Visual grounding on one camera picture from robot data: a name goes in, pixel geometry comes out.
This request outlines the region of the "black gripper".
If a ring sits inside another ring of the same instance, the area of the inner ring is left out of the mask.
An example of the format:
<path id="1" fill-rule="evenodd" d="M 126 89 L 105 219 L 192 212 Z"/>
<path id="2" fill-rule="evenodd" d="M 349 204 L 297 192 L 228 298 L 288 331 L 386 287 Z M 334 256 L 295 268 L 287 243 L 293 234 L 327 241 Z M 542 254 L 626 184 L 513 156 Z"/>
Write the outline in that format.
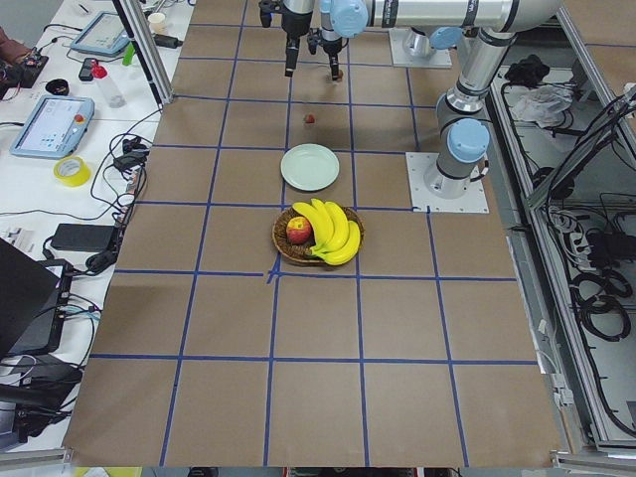
<path id="1" fill-rule="evenodd" d="M 338 55 L 348 46 L 348 41 L 344 41 L 342 38 L 328 40 L 322 29 L 310 28 L 307 34 L 307 44 L 311 55 L 315 55 L 319 47 L 328 55 L 331 80 L 336 81 L 336 76 L 340 70 Z"/>
<path id="2" fill-rule="evenodd" d="M 309 31 L 313 0 L 260 0 L 259 19 L 263 28 L 271 26 L 274 14 L 281 16 L 281 27 L 287 34 L 284 75 L 292 77 L 299 56 L 299 38 Z"/>

